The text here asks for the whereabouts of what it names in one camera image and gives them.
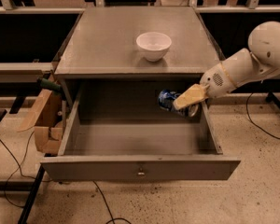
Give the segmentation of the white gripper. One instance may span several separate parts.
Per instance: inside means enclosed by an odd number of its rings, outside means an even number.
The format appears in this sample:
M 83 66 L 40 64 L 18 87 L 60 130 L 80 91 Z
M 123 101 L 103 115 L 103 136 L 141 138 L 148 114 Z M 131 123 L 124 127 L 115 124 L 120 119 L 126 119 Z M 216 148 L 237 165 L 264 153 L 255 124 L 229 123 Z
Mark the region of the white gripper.
M 203 74 L 200 84 L 194 84 L 180 94 L 173 101 L 174 108 L 180 110 L 190 105 L 198 104 L 207 97 L 218 98 L 234 91 L 236 88 L 222 63 L 207 70 Z

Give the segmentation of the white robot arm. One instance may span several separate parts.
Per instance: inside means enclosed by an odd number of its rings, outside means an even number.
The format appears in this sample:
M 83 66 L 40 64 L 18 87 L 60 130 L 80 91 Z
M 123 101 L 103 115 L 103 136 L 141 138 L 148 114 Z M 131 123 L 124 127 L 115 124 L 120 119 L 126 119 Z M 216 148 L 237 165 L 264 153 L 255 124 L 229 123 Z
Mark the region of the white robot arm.
M 244 84 L 280 75 L 280 22 L 267 21 L 248 37 L 248 48 L 207 70 L 173 102 L 176 110 L 231 93 Z

